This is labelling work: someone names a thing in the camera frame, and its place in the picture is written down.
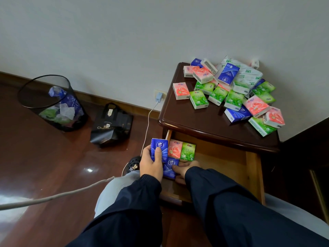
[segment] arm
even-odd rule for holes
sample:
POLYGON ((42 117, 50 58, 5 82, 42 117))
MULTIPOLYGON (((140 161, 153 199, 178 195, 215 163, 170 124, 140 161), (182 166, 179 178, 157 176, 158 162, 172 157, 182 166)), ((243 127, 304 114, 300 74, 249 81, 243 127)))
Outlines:
POLYGON ((113 205, 97 216, 67 247, 160 246, 162 213, 158 203, 163 175, 160 153, 143 150, 141 177, 123 188, 113 205))
POLYGON ((183 175, 213 246, 329 246, 325 238, 266 208, 213 169, 194 166, 183 175))

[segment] open drawer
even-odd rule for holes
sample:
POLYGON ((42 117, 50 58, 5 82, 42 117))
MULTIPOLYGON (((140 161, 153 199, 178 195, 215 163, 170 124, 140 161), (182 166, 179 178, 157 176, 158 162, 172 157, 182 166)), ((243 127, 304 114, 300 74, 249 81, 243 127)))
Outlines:
MULTIPOLYGON (((215 169, 246 187, 263 205, 264 185, 261 172, 261 158, 257 153, 246 152, 199 140, 183 133, 168 130, 166 139, 175 139, 196 144, 194 159, 204 169, 215 169)), ((163 178, 160 199, 183 206, 192 203, 190 192, 186 186, 163 178)))

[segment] black paper bag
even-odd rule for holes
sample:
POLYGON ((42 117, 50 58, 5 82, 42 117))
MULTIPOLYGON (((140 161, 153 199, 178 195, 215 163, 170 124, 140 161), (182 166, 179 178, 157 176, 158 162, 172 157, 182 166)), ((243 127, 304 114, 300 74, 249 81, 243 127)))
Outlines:
POLYGON ((127 139, 133 118, 116 104, 106 104, 104 110, 96 117, 90 134, 90 142, 103 147, 127 139))

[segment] white cable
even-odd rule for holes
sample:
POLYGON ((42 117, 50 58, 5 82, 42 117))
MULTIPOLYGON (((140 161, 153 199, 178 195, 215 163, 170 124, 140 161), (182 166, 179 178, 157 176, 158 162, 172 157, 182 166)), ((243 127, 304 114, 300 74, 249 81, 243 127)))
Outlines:
POLYGON ((81 191, 84 191, 84 190, 87 190, 95 185, 98 185, 100 183, 103 183, 103 182, 110 182, 114 179, 115 177, 111 177, 111 178, 108 178, 108 179, 103 179, 103 180, 100 180, 90 186, 87 186, 87 187, 84 187, 84 188, 80 188, 80 189, 77 189, 77 190, 74 190, 74 191, 70 191, 70 192, 63 192, 63 193, 60 193, 60 194, 56 194, 56 195, 52 195, 52 196, 49 196, 49 197, 46 197, 46 198, 43 198, 43 199, 33 199, 33 200, 29 200, 29 201, 24 201, 24 202, 18 202, 18 203, 6 203, 6 204, 0 204, 0 210, 8 210, 8 209, 14 209, 14 208, 20 208, 20 207, 25 207, 25 206, 29 206, 29 205, 33 205, 33 204, 39 204, 39 203, 44 203, 44 202, 48 202, 50 200, 53 200, 53 199, 56 199, 56 198, 60 198, 60 197, 63 197, 63 196, 66 196, 66 195, 71 195, 71 194, 74 194, 74 193, 77 193, 77 192, 81 192, 81 191))
POLYGON ((153 111, 153 109, 159 104, 159 102, 157 101, 157 103, 155 104, 155 106, 152 108, 152 110, 148 113, 147 116, 147 128, 146 128, 146 133, 145 133, 145 139, 144 139, 144 143, 143 143, 143 147, 142 147, 142 151, 141 151, 141 156, 143 153, 143 149, 144 149, 144 145, 145 145, 145 141, 146 141, 146 135, 147 135, 147 130, 148 130, 148 126, 150 124, 150 113, 153 111))

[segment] hand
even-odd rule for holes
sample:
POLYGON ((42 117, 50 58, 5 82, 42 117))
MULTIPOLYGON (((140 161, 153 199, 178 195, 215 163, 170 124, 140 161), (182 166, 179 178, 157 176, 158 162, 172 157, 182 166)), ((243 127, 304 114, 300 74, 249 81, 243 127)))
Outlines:
POLYGON ((151 150, 151 145, 148 145, 143 149, 142 160, 139 163, 139 171, 141 177, 143 174, 149 174, 155 177, 161 183, 163 176, 161 148, 157 147, 155 149, 154 162, 151 159, 150 150, 151 150))
POLYGON ((174 170, 175 173, 177 173, 178 175, 176 175, 175 181, 179 184, 185 184, 185 174, 187 172, 188 169, 190 169, 193 166, 200 166, 200 163, 196 160, 192 161, 192 162, 179 162, 178 166, 172 166, 172 169, 174 170))

